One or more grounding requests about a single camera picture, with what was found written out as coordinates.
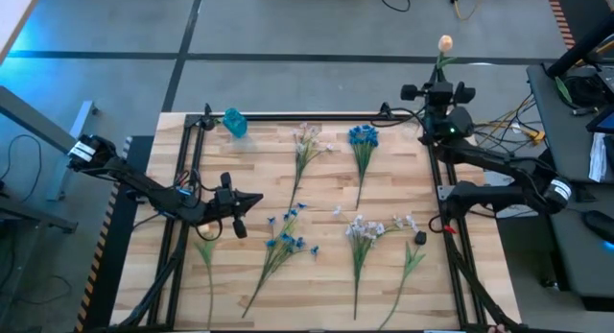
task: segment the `blue vase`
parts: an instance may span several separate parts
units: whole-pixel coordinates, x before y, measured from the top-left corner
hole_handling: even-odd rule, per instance
[[[234,107],[225,112],[222,123],[236,137],[243,137],[248,131],[248,120]]]

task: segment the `wooden desk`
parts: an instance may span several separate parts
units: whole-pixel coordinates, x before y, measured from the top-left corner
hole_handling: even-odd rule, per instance
[[[36,0],[0,0],[0,64],[9,53]]]
[[[173,181],[184,117],[184,113],[163,113],[158,122],[147,174],[163,184]],[[375,329],[392,306],[403,270],[404,244],[413,234],[389,235],[369,252],[361,280],[358,319],[352,320],[353,273],[344,234],[346,221],[334,217],[332,211],[340,204],[348,219],[357,214],[353,209],[357,171],[347,144],[347,131],[356,123],[311,125],[321,128],[319,140],[332,143],[336,150],[309,164],[296,196],[309,205],[299,216],[296,235],[304,236],[310,245],[320,245],[320,255],[317,260],[307,253],[291,259],[268,280],[245,319],[241,315],[260,275],[264,243],[270,238],[266,218],[280,217],[290,199],[295,173],[291,130],[298,123],[250,122],[248,137],[242,140],[232,140],[223,127],[205,136],[201,158],[205,185],[219,183],[220,174],[228,171],[235,188],[265,195],[245,218],[247,239],[237,239],[231,220],[224,221],[226,228],[213,256],[212,329]],[[380,130],[381,143],[369,164],[359,209],[366,219],[388,223],[392,214],[412,212],[419,227],[428,231],[429,218],[437,214],[436,195],[427,151],[416,137],[414,125]],[[187,158],[191,159],[193,146],[189,150]],[[484,180],[482,170],[477,168],[459,166],[457,172],[459,179]],[[136,221],[152,214],[150,207],[140,207]],[[519,320],[496,222],[474,216],[467,224],[482,282],[505,312]],[[155,219],[132,234],[112,322],[124,319],[152,284],[163,226],[163,219]],[[387,329],[458,327],[443,238],[430,231],[428,238],[421,249],[426,257],[408,278]],[[211,289],[206,268],[193,246],[199,240],[191,231],[177,307],[179,330],[206,327]],[[464,292],[471,312],[466,284]],[[161,320],[166,313],[165,300]]]

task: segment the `gray floor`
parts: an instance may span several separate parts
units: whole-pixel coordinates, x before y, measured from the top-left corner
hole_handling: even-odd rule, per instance
[[[462,0],[470,9],[473,0]],[[453,56],[554,58],[564,51],[547,0],[484,0],[476,15],[459,22],[447,0],[412,0],[408,13],[388,10],[380,0],[203,0],[192,53],[435,56],[441,34],[454,37]],[[165,52],[179,49],[193,0],[40,0],[14,50]],[[173,60],[7,59],[0,84],[68,128],[83,100],[101,109],[88,132],[121,145],[129,135],[154,133]],[[523,65],[460,65],[446,68],[450,81],[465,81],[478,94],[468,109],[487,121],[516,107],[528,94]],[[374,110],[382,102],[418,107],[398,99],[404,83],[428,79],[426,64],[291,61],[188,60],[173,111]],[[536,109],[523,115],[538,119]],[[24,132],[0,116],[0,170],[8,141]],[[23,197],[32,183],[35,145],[15,147],[8,189]],[[520,151],[536,155],[539,149]],[[71,178],[64,202],[44,200],[60,154],[43,145],[43,170],[30,205],[79,221],[74,235],[41,233],[25,267],[22,296],[61,292],[50,274],[66,277],[70,297],[43,305],[15,304],[6,324],[12,329],[42,325],[44,332],[72,329],[82,288],[102,224],[110,187],[92,178]],[[30,242],[32,231],[20,235]],[[0,249],[0,261],[4,251]],[[508,263],[523,320],[537,327],[601,332],[614,315],[583,311],[569,294],[539,288],[531,273],[539,252],[509,250]]]

